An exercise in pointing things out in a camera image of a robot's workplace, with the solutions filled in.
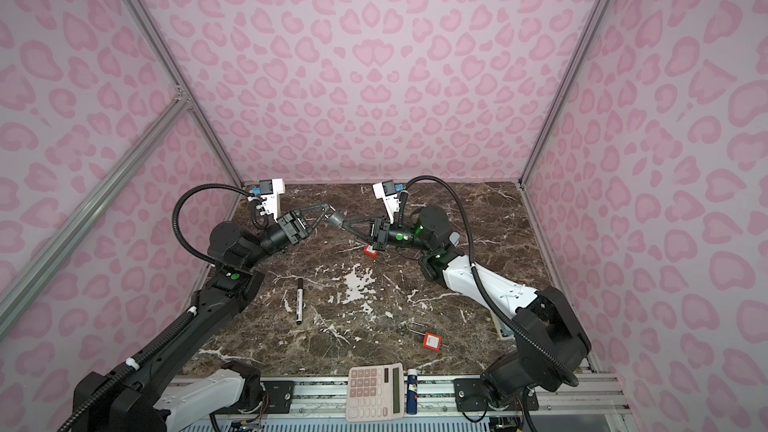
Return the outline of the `small grey padlock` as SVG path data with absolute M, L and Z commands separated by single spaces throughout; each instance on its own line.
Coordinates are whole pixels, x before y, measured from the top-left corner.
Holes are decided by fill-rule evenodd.
M 346 221 L 346 216 L 341 211 L 334 211 L 331 215 L 327 217 L 327 222 L 336 228 L 343 229 L 344 223 Z

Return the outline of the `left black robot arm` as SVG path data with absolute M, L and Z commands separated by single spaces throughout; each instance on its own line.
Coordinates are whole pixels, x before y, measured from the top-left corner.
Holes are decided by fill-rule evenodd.
M 290 210 L 260 234 L 232 221 L 211 232 L 213 276 L 191 304 L 137 353 L 107 374 L 92 372 L 73 394 L 63 431 L 180 431 L 221 409 L 252 412 L 266 393 L 260 371 L 236 361 L 173 393 L 168 387 L 198 350 L 256 297 L 264 281 L 257 265 L 310 237 L 330 215 L 328 204 Z

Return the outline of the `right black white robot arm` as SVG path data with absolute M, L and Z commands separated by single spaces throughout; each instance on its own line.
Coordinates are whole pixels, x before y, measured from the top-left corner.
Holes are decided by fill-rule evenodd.
M 408 225 L 371 218 L 369 232 L 360 229 L 360 220 L 340 212 L 329 220 L 375 252 L 388 246 L 422 251 L 418 263 L 427 280 L 484 306 L 514 340 L 513 351 L 459 388 L 459 407 L 504 409 L 538 388 L 556 392 L 578 386 L 576 371 L 592 346 L 565 295 L 553 286 L 535 289 L 516 283 L 471 261 L 459 248 L 459 235 L 444 209 L 425 207 Z

